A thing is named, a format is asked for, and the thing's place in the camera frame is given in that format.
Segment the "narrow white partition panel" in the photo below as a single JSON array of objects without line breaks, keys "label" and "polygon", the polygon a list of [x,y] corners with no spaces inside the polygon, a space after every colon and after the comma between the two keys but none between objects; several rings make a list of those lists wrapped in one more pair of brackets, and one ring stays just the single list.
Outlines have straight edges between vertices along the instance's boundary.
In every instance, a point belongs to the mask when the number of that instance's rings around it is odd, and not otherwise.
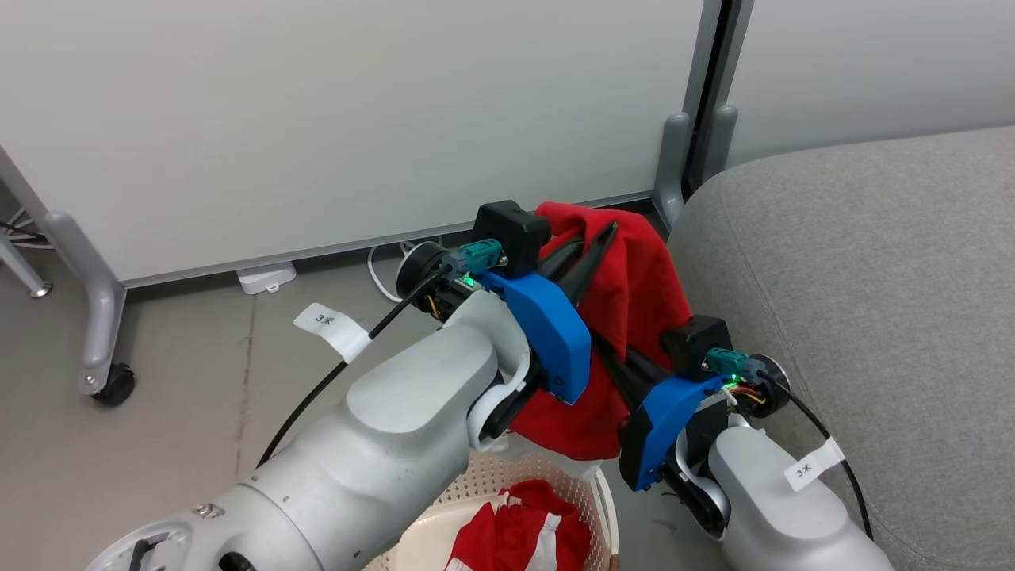
[{"label": "narrow white partition panel", "polygon": [[1015,0],[752,0],[726,167],[1015,125]]}]

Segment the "grey metal stand leg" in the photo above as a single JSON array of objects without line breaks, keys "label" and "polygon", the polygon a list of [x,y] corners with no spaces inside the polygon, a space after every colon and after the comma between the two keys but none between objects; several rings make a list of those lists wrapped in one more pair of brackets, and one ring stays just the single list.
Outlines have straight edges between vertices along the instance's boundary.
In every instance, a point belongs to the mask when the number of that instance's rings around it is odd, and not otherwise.
[{"label": "grey metal stand leg", "polygon": [[25,260],[25,257],[18,252],[11,239],[3,230],[0,230],[0,263],[4,263],[29,290],[29,296],[33,299],[46,297],[53,285],[44,281],[33,268]]}]

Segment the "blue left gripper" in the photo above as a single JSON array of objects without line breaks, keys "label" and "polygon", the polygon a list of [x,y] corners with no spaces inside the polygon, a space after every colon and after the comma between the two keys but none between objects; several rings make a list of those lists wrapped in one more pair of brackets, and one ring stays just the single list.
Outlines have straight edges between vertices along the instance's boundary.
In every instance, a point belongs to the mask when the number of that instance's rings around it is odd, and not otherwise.
[{"label": "blue left gripper", "polygon": [[[549,392],[574,405],[588,385],[591,371],[592,337],[576,308],[586,297],[619,223],[610,221],[584,253],[584,237],[573,237],[544,255],[538,274],[505,278],[493,271],[479,274],[478,281],[507,304],[547,371]],[[565,292],[553,282],[565,276]]]}]

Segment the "white plastic floor box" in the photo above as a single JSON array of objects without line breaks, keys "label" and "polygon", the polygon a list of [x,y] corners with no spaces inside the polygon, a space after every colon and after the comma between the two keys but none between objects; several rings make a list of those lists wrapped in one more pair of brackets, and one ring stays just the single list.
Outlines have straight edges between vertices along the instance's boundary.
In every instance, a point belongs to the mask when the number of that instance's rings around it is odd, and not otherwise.
[{"label": "white plastic floor box", "polygon": [[276,293],[297,278],[293,263],[271,263],[236,271],[240,288],[251,296],[259,293]]}]

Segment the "large white partition panel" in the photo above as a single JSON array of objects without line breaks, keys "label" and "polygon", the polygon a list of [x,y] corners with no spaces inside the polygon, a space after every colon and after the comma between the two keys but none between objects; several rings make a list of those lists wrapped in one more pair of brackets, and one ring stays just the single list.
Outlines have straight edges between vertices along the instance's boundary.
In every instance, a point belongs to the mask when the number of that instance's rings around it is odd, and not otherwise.
[{"label": "large white partition panel", "polygon": [[0,148],[121,282],[649,191],[706,0],[0,0]]}]

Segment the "red white striped garment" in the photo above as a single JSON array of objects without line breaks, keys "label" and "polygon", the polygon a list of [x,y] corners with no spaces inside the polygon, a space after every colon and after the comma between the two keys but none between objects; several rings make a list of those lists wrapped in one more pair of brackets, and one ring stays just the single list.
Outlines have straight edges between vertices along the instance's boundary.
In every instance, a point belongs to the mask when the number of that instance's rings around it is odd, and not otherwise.
[{"label": "red white striped garment", "polygon": [[500,491],[458,531],[443,571],[583,571],[591,528],[541,478]]}]

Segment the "grey partition foot with caster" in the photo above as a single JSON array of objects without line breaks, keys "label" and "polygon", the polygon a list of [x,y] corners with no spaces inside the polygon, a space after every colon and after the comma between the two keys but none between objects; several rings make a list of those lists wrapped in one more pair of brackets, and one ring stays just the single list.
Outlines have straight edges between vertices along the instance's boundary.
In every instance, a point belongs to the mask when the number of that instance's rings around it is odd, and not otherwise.
[{"label": "grey partition foot with caster", "polygon": [[43,226],[63,263],[86,291],[88,317],[77,380],[79,392],[105,408],[120,406],[136,386],[130,365],[115,361],[126,289],[72,216],[48,211]]}]

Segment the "white perforated laundry basket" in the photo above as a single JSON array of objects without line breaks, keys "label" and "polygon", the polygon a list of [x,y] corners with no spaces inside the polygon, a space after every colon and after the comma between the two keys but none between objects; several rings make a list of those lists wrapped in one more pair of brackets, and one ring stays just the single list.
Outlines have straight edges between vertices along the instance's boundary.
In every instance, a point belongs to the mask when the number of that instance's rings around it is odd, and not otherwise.
[{"label": "white perforated laundry basket", "polygon": [[583,477],[573,477],[540,453],[517,459],[474,453],[466,473],[365,571],[445,571],[454,538],[477,511],[501,490],[534,478],[548,481],[563,500],[573,503],[580,520],[591,528],[592,546],[583,571],[619,571],[619,520],[603,471],[595,466]]}]

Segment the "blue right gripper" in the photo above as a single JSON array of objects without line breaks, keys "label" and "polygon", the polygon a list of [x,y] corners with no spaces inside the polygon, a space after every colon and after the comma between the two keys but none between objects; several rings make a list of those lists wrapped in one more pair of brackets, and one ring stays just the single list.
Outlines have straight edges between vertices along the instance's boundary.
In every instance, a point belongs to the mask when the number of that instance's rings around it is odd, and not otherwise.
[{"label": "blue right gripper", "polygon": [[720,392],[725,378],[703,381],[673,377],[635,347],[621,358],[609,340],[592,333],[593,347],[630,415],[619,429],[619,470],[632,491],[657,483],[659,472],[682,430],[710,394]]}]

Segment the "red fleece garment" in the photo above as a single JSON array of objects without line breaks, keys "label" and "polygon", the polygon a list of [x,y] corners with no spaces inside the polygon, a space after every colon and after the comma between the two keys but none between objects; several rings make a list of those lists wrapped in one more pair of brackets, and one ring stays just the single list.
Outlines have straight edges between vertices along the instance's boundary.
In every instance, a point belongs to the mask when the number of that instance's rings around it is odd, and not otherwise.
[{"label": "red fleece garment", "polygon": [[[619,226],[580,303],[580,317],[591,332],[608,340],[619,357],[633,347],[657,365],[669,366],[660,335],[688,322],[691,311],[656,229],[641,214],[616,209],[545,202],[536,214],[547,218],[552,232],[543,255],[577,236],[592,243],[610,223]],[[577,462],[598,462],[619,455],[619,425],[629,414],[601,358],[594,354],[590,381],[576,404],[536,392],[512,420],[511,430]]]}]

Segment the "grey fabric sofa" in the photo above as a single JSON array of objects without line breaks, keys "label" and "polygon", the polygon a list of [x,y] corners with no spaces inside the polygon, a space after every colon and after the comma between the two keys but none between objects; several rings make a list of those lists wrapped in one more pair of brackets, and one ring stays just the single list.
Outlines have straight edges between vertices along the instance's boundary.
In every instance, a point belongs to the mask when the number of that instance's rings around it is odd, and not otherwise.
[{"label": "grey fabric sofa", "polygon": [[668,246],[841,445],[896,571],[1015,571],[1015,126],[733,167]]}]

